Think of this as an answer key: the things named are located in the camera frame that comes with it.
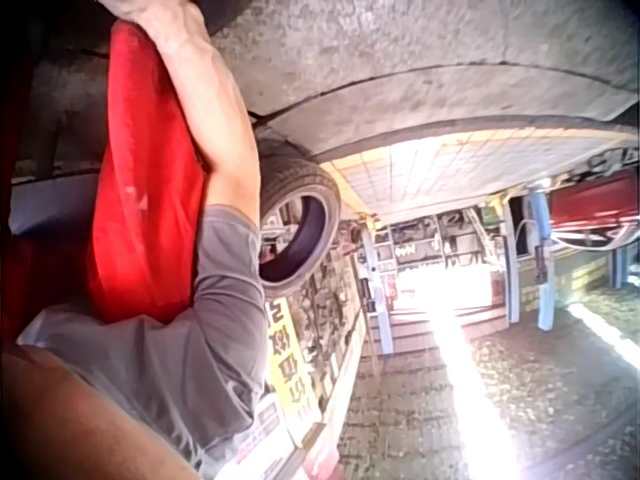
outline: yellow sign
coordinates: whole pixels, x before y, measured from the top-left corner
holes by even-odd
[[[267,378],[276,391],[293,441],[302,440],[322,414],[298,343],[289,305],[285,298],[266,304],[269,317],[269,371]]]

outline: red car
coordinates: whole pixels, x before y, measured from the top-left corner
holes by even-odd
[[[550,193],[552,238],[582,250],[613,250],[640,238],[638,168]]]

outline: person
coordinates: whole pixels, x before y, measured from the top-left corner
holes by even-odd
[[[101,1],[155,43],[210,167],[194,301],[168,325],[45,309],[3,350],[5,434],[36,478],[213,478],[264,390],[257,147],[195,4]]]

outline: gray shirt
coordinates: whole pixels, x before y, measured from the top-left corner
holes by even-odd
[[[48,308],[20,335],[165,438],[202,476],[234,455],[264,391],[267,318],[257,228],[210,206],[197,245],[193,307],[169,325],[141,315],[104,324]]]

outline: tiled ceiling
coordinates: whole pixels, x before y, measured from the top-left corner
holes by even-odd
[[[398,143],[322,166],[340,187],[346,216],[376,213],[389,224],[480,203],[637,141],[618,131],[505,128]]]

